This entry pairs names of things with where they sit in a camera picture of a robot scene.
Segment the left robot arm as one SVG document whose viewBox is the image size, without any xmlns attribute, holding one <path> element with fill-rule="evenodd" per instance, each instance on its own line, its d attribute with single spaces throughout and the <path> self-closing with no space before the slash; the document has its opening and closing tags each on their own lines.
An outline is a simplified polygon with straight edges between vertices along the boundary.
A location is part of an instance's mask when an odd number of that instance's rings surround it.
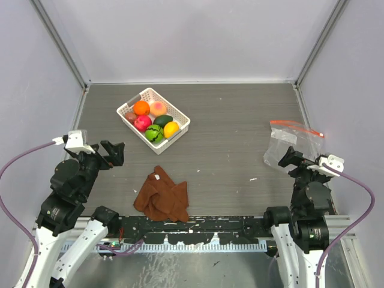
<svg viewBox="0 0 384 288">
<path fill-rule="evenodd" d="M 63 143 L 70 159 L 60 162 L 51 177 L 52 192 L 41 204 L 33 248 L 18 287 L 65 287 L 88 253 L 104 237 L 115 237 L 120 231 L 119 214 L 99 206 L 82 234 L 59 256 L 85 209 L 99 172 L 122 166 L 125 148 L 123 142 L 104 140 L 87 145 L 71 136 L 65 136 Z"/>
</svg>

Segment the dark green avocado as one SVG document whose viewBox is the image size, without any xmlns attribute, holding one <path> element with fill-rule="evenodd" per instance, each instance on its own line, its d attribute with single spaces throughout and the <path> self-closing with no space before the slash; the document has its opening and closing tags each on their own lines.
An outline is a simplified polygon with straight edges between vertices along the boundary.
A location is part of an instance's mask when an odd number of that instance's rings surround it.
<svg viewBox="0 0 384 288">
<path fill-rule="evenodd" d="M 170 115 L 161 115 L 154 119 L 153 124 L 164 128 L 166 124 L 173 122 L 173 117 Z"/>
</svg>

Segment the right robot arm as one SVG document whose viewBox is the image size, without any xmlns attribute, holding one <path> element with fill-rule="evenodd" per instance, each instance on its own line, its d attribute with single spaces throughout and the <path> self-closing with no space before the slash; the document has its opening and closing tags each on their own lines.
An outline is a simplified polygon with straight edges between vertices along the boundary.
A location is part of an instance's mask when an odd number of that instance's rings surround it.
<svg viewBox="0 0 384 288">
<path fill-rule="evenodd" d="M 277 246 L 277 265 L 284 287 L 324 287 L 316 283 L 316 270 L 329 245 L 325 214 L 332 212 L 331 191 L 326 183 L 331 176 L 320 171 L 319 159 L 311 161 L 292 146 L 278 162 L 293 165 L 294 178 L 290 205 L 268 207 L 263 215 L 263 229 L 273 236 Z"/>
</svg>

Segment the clear zip top bag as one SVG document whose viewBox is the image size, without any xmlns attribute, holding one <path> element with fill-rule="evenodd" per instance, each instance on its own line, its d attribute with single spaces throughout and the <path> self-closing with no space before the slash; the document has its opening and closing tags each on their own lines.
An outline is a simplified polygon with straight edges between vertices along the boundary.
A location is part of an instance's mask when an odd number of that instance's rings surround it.
<svg viewBox="0 0 384 288">
<path fill-rule="evenodd" d="M 303 153 L 306 159 L 314 161 L 319 156 L 325 138 L 323 133 L 296 121 L 272 120 L 269 124 L 271 135 L 263 162 L 271 168 L 284 173 L 296 168 L 292 164 L 287 167 L 278 165 L 290 146 Z"/>
</svg>

